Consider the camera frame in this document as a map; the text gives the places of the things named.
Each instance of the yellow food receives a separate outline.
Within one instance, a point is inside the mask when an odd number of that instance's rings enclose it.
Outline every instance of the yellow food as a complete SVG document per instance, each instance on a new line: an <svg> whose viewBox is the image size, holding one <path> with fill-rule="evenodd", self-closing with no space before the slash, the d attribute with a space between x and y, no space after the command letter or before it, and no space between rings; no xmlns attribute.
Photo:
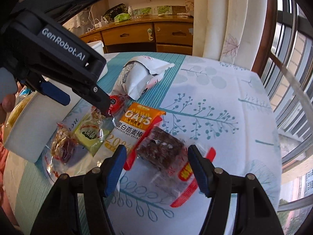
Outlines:
<svg viewBox="0 0 313 235"><path fill-rule="evenodd" d="M13 125L15 124L16 120L18 119L19 115L22 113L23 109L32 99L35 93L31 93L30 95L26 96L10 113L9 118L5 124L4 128L4 142L6 141L10 131L12 130Z"/></svg>
<svg viewBox="0 0 313 235"><path fill-rule="evenodd" d="M94 156L110 131L102 129L104 116L95 107L91 108L75 129L74 136Z"/></svg>

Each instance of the finger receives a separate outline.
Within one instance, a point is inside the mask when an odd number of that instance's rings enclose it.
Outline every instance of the finger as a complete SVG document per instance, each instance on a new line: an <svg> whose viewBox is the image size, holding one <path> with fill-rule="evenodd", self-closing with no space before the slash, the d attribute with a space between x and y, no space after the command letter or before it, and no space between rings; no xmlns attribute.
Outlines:
<svg viewBox="0 0 313 235"><path fill-rule="evenodd" d="M15 106L15 95L7 95L2 100L2 108L5 112L11 112Z"/></svg>
<svg viewBox="0 0 313 235"><path fill-rule="evenodd" d="M22 86L19 82L17 84L18 84L18 93L20 93L24 86Z"/></svg>
<svg viewBox="0 0 313 235"><path fill-rule="evenodd" d="M7 113L3 110L2 105L0 105L0 124L4 123L6 118Z"/></svg>

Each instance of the floral tablecloth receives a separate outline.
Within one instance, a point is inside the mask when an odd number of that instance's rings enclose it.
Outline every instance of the floral tablecloth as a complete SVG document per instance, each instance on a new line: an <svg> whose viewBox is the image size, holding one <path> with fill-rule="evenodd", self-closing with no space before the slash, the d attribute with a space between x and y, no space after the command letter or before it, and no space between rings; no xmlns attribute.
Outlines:
<svg viewBox="0 0 313 235"><path fill-rule="evenodd" d="M278 132L267 94L257 74L205 58L153 52L106 54L108 70L98 85L110 92L123 65L133 56L148 55L173 62L164 79L144 94L139 103L166 111L160 127L186 145L214 147L215 167L229 174L253 173L275 208L281 184ZM81 100L67 123L86 113ZM37 213L51 189L43 167L11 154L4 173L10 204L24 234L29 234ZM108 214L116 234L198 234L210 199L197 189L181 207L172 208L164 192L151 186L149 168L138 159L121 179L120 192L112 198ZM88 234L84 199L79 197L82 231ZM236 195L232 195L226 233L232 232Z"/></svg>

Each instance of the metal screw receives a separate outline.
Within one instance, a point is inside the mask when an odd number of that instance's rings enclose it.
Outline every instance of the metal screw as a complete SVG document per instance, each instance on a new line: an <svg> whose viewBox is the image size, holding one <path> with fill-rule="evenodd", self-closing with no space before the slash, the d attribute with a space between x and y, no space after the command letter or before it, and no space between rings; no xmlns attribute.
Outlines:
<svg viewBox="0 0 313 235"><path fill-rule="evenodd" d="M100 169L99 167L94 167L94 168L91 170L91 172L92 172L93 174L100 173L100 171L101 171L101 169Z"/></svg>
<svg viewBox="0 0 313 235"><path fill-rule="evenodd" d="M223 173L223 169L222 168L215 168L214 172L217 174L222 174Z"/></svg>
<svg viewBox="0 0 313 235"><path fill-rule="evenodd" d="M255 179L255 176L251 173L248 173L247 174L247 178L250 179L250 180L254 180Z"/></svg>
<svg viewBox="0 0 313 235"><path fill-rule="evenodd" d="M67 174L61 174L60 175L60 179L62 179L62 180L66 180L67 178L68 178Z"/></svg>

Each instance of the orange snack package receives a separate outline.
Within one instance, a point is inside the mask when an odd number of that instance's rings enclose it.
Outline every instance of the orange snack package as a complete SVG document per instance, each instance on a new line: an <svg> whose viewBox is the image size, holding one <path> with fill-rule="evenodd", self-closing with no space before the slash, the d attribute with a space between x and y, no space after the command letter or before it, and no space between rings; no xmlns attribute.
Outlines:
<svg viewBox="0 0 313 235"><path fill-rule="evenodd" d="M129 170L136 158L133 149L148 135L153 125L160 122L160 116L166 114L165 111L147 107L136 102L132 103L121 120L116 124L113 131L99 148L93 157L93 161L98 166L113 155L118 145L122 144L127 150L127 161L124 169Z"/></svg>

